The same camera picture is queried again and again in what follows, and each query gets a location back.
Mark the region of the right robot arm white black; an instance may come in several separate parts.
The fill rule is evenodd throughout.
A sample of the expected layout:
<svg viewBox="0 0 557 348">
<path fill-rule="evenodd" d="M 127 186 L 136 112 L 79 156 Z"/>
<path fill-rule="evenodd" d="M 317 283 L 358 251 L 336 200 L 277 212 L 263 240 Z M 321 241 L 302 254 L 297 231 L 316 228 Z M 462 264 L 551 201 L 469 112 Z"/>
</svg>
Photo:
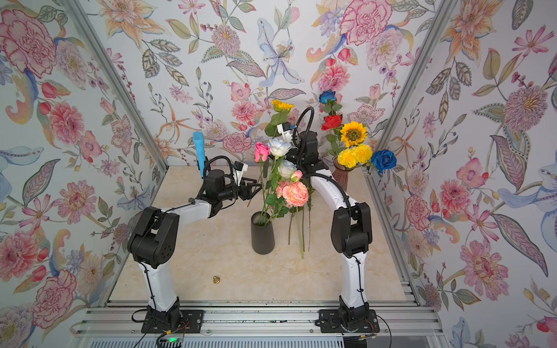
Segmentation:
<svg viewBox="0 0 557 348">
<path fill-rule="evenodd" d="M 357 334 L 364 338 L 380 332 L 377 314 L 365 290 L 365 263 L 373 241 L 371 208 L 349 197 L 319 157 L 316 132 L 310 130 L 315 110 L 307 107 L 291 127 L 293 148 L 286 159 L 295 164 L 332 210 L 331 240 L 342 255 L 342 291 L 337 309 L 322 309 L 315 325 L 323 334 Z"/>
</svg>

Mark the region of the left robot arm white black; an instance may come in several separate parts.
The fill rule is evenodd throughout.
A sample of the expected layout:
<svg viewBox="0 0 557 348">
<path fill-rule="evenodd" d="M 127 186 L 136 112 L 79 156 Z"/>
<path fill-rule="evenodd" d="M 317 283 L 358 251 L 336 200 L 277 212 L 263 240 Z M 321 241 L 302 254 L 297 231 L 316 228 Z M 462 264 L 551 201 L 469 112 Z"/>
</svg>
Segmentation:
<svg viewBox="0 0 557 348">
<path fill-rule="evenodd" d="M 202 185 L 196 197 L 169 209 L 144 208 L 130 234 L 127 249 L 143 271 L 149 295 L 144 334 L 186 330 L 186 315 L 181 312 L 169 264 L 180 229 L 216 216 L 225 201 L 247 201 L 262 190 L 257 180 L 244 177 L 248 169 L 244 162 L 217 156 L 206 159 L 199 169 Z"/>
</svg>

